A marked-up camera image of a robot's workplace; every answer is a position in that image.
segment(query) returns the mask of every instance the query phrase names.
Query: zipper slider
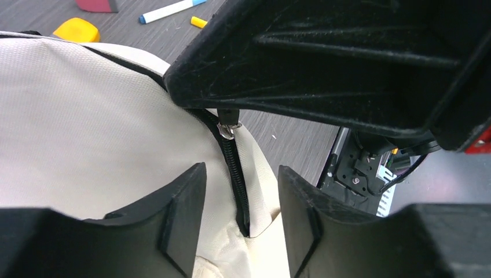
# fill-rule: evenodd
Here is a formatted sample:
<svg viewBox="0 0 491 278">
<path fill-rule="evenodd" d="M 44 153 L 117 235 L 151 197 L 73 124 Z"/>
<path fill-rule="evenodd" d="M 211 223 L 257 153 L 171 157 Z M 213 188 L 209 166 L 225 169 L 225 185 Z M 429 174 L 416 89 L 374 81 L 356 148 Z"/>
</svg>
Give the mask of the zipper slider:
<svg viewBox="0 0 491 278">
<path fill-rule="evenodd" d="M 233 140 L 233 130 L 242 126 L 239 122 L 239 110 L 238 109 L 218 109 L 218 130 L 220 135 L 227 139 Z"/>
</svg>

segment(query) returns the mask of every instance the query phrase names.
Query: bolt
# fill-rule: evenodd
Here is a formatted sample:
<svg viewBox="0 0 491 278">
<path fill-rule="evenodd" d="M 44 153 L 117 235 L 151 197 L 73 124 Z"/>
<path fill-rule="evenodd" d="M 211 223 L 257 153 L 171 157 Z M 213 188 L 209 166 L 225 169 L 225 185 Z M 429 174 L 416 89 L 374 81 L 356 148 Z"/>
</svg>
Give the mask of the bolt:
<svg viewBox="0 0 491 278">
<path fill-rule="evenodd" d="M 483 140 L 477 141 L 477 143 L 474 145 L 476 148 L 482 147 L 486 144 Z"/>
</svg>

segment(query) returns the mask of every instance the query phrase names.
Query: gray wooden table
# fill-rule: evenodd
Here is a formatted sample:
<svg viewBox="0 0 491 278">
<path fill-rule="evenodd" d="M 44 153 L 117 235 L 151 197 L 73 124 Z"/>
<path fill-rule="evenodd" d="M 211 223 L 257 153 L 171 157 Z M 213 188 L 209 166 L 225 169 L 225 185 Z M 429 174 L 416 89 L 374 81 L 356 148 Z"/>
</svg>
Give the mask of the gray wooden table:
<svg viewBox="0 0 491 278">
<path fill-rule="evenodd" d="M 165 19 L 141 25 L 138 17 L 178 0 L 116 0 L 119 13 L 89 13 L 75 0 L 1 0 L 0 30 L 35 30 L 51 34 L 61 23 L 80 17 L 94 24 L 101 42 L 137 47 L 172 63 L 200 29 L 192 16 L 209 20 L 224 0 L 208 0 Z M 243 111 L 241 121 L 256 138 L 273 171 L 292 167 L 311 183 L 317 182 L 337 127 L 257 111 Z"/>
</svg>

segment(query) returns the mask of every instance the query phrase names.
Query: white bag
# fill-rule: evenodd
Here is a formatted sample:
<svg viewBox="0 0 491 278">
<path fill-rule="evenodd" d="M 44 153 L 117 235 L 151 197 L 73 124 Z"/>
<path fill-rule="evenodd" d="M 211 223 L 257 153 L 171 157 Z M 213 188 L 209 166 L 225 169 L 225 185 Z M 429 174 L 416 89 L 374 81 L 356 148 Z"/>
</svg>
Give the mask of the white bag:
<svg viewBox="0 0 491 278">
<path fill-rule="evenodd" d="M 135 70 L 162 76 L 168 67 L 126 46 L 0 32 L 0 206 L 102 218 L 205 162 L 193 277 L 289 277 L 277 181 L 258 144 L 236 130 L 246 238 L 216 139 Z"/>
</svg>

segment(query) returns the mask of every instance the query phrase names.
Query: red object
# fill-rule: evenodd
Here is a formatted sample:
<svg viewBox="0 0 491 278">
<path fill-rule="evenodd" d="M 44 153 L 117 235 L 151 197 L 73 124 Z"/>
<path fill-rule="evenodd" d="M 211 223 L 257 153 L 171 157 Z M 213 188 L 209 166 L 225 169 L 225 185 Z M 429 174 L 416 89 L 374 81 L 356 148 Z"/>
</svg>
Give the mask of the red object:
<svg viewBox="0 0 491 278">
<path fill-rule="evenodd" d="M 467 154 L 491 153 L 491 126 L 484 131 L 481 136 L 466 149 Z"/>
<path fill-rule="evenodd" d="M 75 0 L 82 10 L 93 13 L 117 13 L 116 0 Z"/>
</svg>

